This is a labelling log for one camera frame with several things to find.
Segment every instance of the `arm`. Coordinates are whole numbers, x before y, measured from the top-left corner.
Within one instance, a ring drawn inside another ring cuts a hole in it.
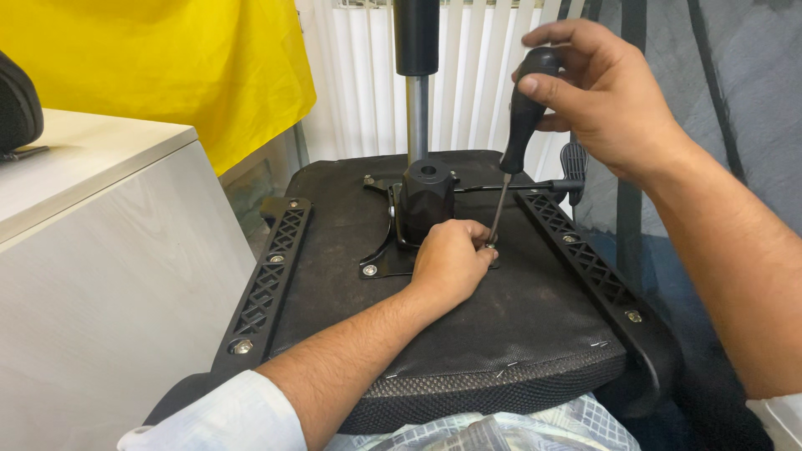
[[[685,134],[637,48],[583,20],[524,37],[544,43],[565,72],[519,83],[556,112],[539,129],[573,129],[654,202],[747,394],[802,392],[802,240]]]
[[[415,335],[473,293],[498,255],[482,246],[489,234],[476,221],[435,225],[420,248],[407,288],[256,369],[293,405],[309,449],[326,445]]]

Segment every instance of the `forearm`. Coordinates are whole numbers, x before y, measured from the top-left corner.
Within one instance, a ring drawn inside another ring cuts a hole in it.
[[[802,392],[802,240],[683,137],[642,177],[747,394]]]
[[[426,297],[408,287],[256,369],[295,408],[309,449],[322,449],[395,356],[445,313]]]

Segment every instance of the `screwdriver shaft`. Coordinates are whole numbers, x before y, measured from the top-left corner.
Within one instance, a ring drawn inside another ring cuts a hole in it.
[[[501,188],[501,197],[499,197],[499,205],[496,207],[496,217],[493,218],[493,226],[490,228],[490,238],[488,244],[496,244],[498,237],[496,236],[496,229],[499,226],[499,217],[501,217],[501,207],[504,205],[504,195],[507,193],[509,182],[512,180],[512,174],[504,175],[504,186]]]

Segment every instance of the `screwdriver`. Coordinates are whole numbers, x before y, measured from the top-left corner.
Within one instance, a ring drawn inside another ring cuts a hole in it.
[[[488,244],[494,246],[498,237],[496,229],[501,217],[501,206],[504,204],[504,195],[507,193],[509,182],[514,174],[524,170],[524,153],[529,144],[529,138],[535,132],[537,123],[543,119],[546,112],[544,105],[531,100],[518,91],[518,83],[524,75],[528,74],[547,74],[557,76],[560,70],[560,59],[552,47],[533,48],[526,54],[524,62],[518,67],[515,87],[512,89],[512,101],[509,107],[509,139],[507,150],[501,157],[499,169],[504,173],[504,186],[501,188],[501,197],[496,207],[496,217],[493,219],[493,226],[490,228],[490,239]]]

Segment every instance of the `cabinet top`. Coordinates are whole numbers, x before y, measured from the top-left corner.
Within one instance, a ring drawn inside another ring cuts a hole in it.
[[[197,140],[195,128],[44,110],[50,150],[0,163],[0,242]]]

